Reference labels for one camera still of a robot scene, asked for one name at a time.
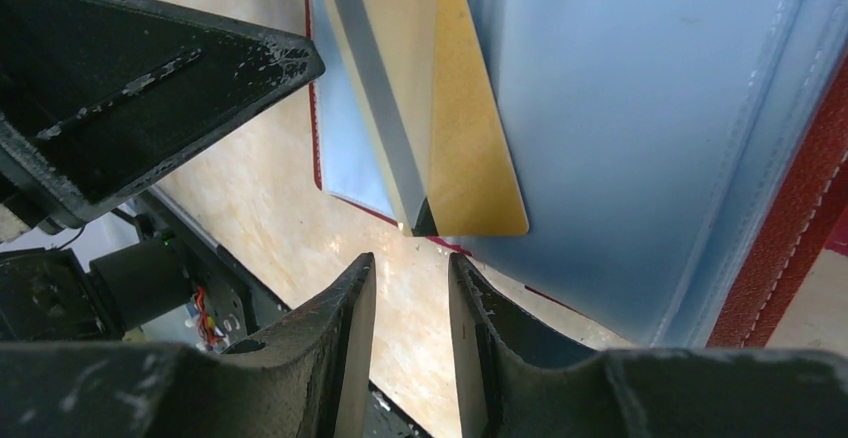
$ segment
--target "white stitching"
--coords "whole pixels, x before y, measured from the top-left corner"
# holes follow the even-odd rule
[[[827,180],[827,183],[824,185],[824,189],[821,194],[819,194],[816,199],[816,205],[810,211],[810,216],[807,218],[807,221],[804,222],[804,227],[801,229],[801,232],[798,233],[798,237],[795,239],[795,244],[792,246],[792,251],[789,252],[789,258],[786,259],[786,262],[783,264],[783,268],[781,268],[780,273],[777,274],[777,278],[774,280],[774,283],[771,285],[771,291],[769,291],[768,296],[766,296],[766,301],[763,302],[763,305],[760,307],[760,310],[757,311],[757,316],[754,317],[754,322],[751,324],[751,329],[748,330],[748,334],[745,335],[745,338],[742,338],[742,342],[739,344],[740,348],[744,348],[745,344],[748,342],[748,339],[751,338],[751,333],[757,329],[757,322],[760,321],[760,315],[763,310],[768,306],[769,301],[771,301],[771,297],[774,295],[774,291],[777,289],[778,283],[780,283],[780,279],[783,278],[783,273],[789,268],[789,263],[792,261],[792,257],[795,256],[795,252],[798,251],[798,246],[801,245],[801,237],[804,233],[810,228],[810,222],[813,221],[813,218],[816,217],[816,212],[818,212],[819,207],[822,203],[822,197],[830,190],[830,185],[833,183],[833,179],[836,178],[836,175],[839,174],[839,170],[842,168],[842,165],[845,164],[845,160],[848,159],[848,150],[842,155],[842,161],[836,165],[836,168],[833,170],[833,174],[830,175],[830,179]]]

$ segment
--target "open wallet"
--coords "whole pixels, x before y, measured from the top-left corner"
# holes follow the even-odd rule
[[[637,344],[765,345],[848,201],[848,0],[467,1],[529,233],[447,241]],[[396,220],[307,4],[316,184]]]

